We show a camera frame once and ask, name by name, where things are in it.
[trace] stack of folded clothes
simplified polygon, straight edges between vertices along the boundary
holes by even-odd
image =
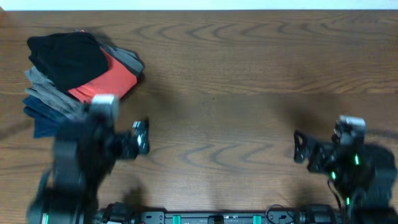
[[[87,32],[31,37],[33,67],[25,72],[25,114],[35,119],[34,138],[56,135],[63,119],[83,118],[81,104],[96,94],[121,98],[136,83],[144,64],[128,50],[110,47]]]

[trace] wood grain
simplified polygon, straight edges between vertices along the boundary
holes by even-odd
[[[362,116],[398,154],[397,28],[394,11],[3,12],[0,223],[25,222],[51,163],[22,112],[30,36],[84,29],[145,62],[117,128],[148,116],[152,150],[116,164],[101,206],[259,210],[336,206],[326,177],[293,163],[294,129],[327,139],[339,114]]]

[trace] navy blue fabric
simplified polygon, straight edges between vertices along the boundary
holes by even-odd
[[[33,138],[55,136],[60,122],[66,117],[34,96],[28,96],[23,102],[26,105],[24,113],[35,119]]]

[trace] white background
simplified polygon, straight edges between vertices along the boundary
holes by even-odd
[[[6,11],[398,9],[398,0],[0,0],[0,6]]]

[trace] black cable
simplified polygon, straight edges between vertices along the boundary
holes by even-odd
[[[266,219],[268,219],[268,221],[271,223],[271,224],[276,224],[276,223],[274,223],[273,221],[271,221],[269,218],[268,218],[268,211],[272,208],[272,207],[275,207],[275,206],[279,206],[279,207],[282,207],[282,208],[285,208],[285,207],[283,207],[283,206],[281,206],[281,205],[279,205],[279,204],[273,204],[273,205],[271,205],[268,209],[267,209],[267,211],[266,211]],[[294,223],[294,218],[293,218],[293,216],[288,212],[288,211],[286,211],[286,214],[290,217],[290,218],[292,218],[292,222],[290,222],[290,223],[288,223],[288,224],[292,224],[292,223]]]
[[[331,187],[330,187],[330,182],[331,182],[331,180],[329,179],[329,180],[328,180],[328,187],[329,187],[329,190],[330,190],[330,191],[332,192],[332,194],[335,196],[336,201],[337,201],[337,205],[338,205],[338,209],[341,210],[340,198],[338,197],[337,193],[336,193],[334,190],[331,189]]]

